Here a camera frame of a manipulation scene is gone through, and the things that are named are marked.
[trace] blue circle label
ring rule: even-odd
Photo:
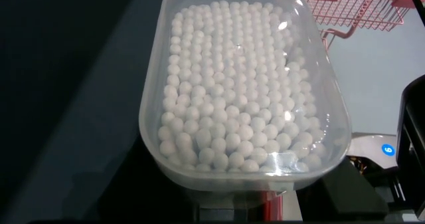
[[[396,150],[390,144],[382,145],[382,151],[388,156],[393,156],[396,153]]]

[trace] dark background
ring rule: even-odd
[[[7,222],[79,217],[91,204],[82,205],[84,197],[94,201],[108,184],[138,133],[161,2],[2,0],[0,216],[8,213]],[[69,201],[76,183],[99,190]]]

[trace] gray floor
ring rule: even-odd
[[[138,132],[146,72],[139,56],[141,49],[150,49],[140,42],[140,13],[151,12],[141,1],[129,5],[5,223],[81,218],[110,181]],[[401,92],[425,73],[423,31],[413,11],[407,14],[406,24],[391,33],[358,31],[349,40],[333,43],[329,55],[354,132],[395,134]],[[95,178],[84,179],[85,174]],[[83,190],[76,189],[79,179]]]

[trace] pink wire basket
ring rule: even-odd
[[[350,27],[344,33],[337,29],[322,31],[324,44],[331,45],[335,36],[349,38],[357,27],[390,31],[403,24],[403,17],[414,8],[412,0],[307,0],[319,25]],[[333,37],[327,42],[328,34]]]

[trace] clear plastic bin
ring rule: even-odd
[[[167,67],[169,65],[169,47],[171,45],[171,27],[176,13],[191,5],[209,5],[222,0],[163,0],[157,23],[155,40],[152,48],[143,98],[139,113],[141,137],[156,159],[163,173],[175,183],[197,191],[287,191],[303,188],[325,173],[335,168],[344,158],[351,140],[351,126],[348,113],[341,97],[335,74],[321,42],[319,31],[304,0],[225,0],[229,3],[247,1],[249,4],[271,3],[281,7],[290,16],[293,44],[285,48],[287,62],[295,59],[295,54],[302,51],[305,68],[309,73],[311,93],[315,96],[316,117],[319,119],[324,137],[320,143],[326,147],[321,156],[321,167],[305,171],[288,171],[280,169],[279,164],[273,171],[254,171],[231,173],[202,172],[185,169],[169,162],[161,154],[158,129],[161,127],[161,115],[164,113],[164,87],[167,85]],[[276,163],[288,158],[289,153],[268,154]]]

